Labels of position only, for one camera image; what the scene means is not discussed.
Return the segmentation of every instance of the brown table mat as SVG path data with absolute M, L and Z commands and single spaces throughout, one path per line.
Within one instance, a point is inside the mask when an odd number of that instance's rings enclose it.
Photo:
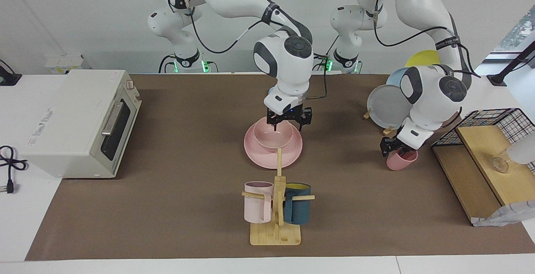
M 390 171 L 362 120 L 386 76 L 328 76 L 283 174 L 312 185 L 296 247 L 249 245 L 243 184 L 272 181 L 243 150 L 268 76 L 133 76 L 143 104 L 115 179 L 64 179 L 26 260 L 535 253 L 522 224 L 474 228 L 429 146 Z M 313 76 L 311 95 L 323 91 Z

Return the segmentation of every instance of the dark blue mug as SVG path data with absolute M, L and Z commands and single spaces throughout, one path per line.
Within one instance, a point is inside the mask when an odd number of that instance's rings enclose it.
M 310 200 L 292 200 L 294 196 L 310 195 L 311 186 L 305 183 L 286 183 L 283 202 L 284 221 L 289 224 L 303 225 L 310 217 Z

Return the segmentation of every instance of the white table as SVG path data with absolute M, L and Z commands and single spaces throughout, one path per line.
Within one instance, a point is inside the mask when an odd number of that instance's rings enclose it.
M 36 110 L 46 105 L 46 93 L 59 86 L 43 76 L 42 91 L 13 93 L 0 88 L 0 143 L 22 146 L 27 140 L 13 127 L 13 111 L 3 104 L 6 96 L 35 100 Z M 463 115 L 473 110 L 520 107 L 507 88 L 492 87 L 486 78 L 475 79 Z M 23 122 L 31 122 L 28 114 Z M 0 181 L 5 170 L 0 170 Z M 467 256 L 382 256 L 382 257 L 281 257 L 277 259 L 117 259 L 97 261 L 22 262 L 38 231 L 60 179 L 53 178 L 35 166 L 15 173 L 19 185 L 16 194 L 0 193 L 0 273 L 273 273 L 277 269 L 300 269 L 303 273 L 533 273 L 535 254 L 467 255 Z M 535 220 L 524 222 L 535 239 Z

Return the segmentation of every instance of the wire basket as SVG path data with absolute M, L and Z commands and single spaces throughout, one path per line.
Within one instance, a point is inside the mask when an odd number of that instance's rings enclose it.
M 535 132 L 535 125 L 519 108 L 477 110 L 440 137 L 432 147 L 463 145 L 457 128 L 474 126 L 498 126 L 511 144 Z M 535 162 L 527 167 L 535 174 Z

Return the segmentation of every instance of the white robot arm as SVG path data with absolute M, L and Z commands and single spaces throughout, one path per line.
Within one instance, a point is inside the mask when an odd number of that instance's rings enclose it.
M 257 17 L 277 27 L 277 32 L 260 39 L 254 46 L 256 66 L 277 78 L 275 88 L 264 99 L 264 104 L 274 113 L 268 116 L 268 122 L 277 124 L 285 119 L 295 119 L 302 121 L 300 124 L 310 123 L 311 111 L 308 114 L 309 110 L 302 108 L 313 65 L 312 34 L 306 26 L 292 19 L 271 0 L 166 1 L 170 12 L 183 14 L 181 17 L 193 14 L 195 19 L 195 6 L 206 3 L 223 17 Z
M 340 7 L 331 17 L 331 25 L 341 40 L 331 55 L 334 68 L 350 70 L 355 65 L 360 45 L 355 41 L 359 38 L 356 31 L 374 30 L 380 41 L 377 29 L 384 25 L 387 17 L 382 0 L 357 1 L 359 5 Z M 396 137 L 383 139 L 383 155 L 400 147 L 419 149 L 459 110 L 472 81 L 453 17 L 441 0 L 395 0 L 395 5 L 403 23 L 433 38 L 441 64 L 411 67 L 403 76 L 401 91 L 413 107 Z
M 193 20 L 201 17 L 201 11 L 193 14 Z M 184 13 L 174 13 L 169 8 L 160 8 L 148 18 L 150 29 L 157 36 L 167 38 L 174 50 L 174 58 L 183 69 L 202 68 L 202 59 L 195 36 L 182 30 L 191 24 L 191 19 Z

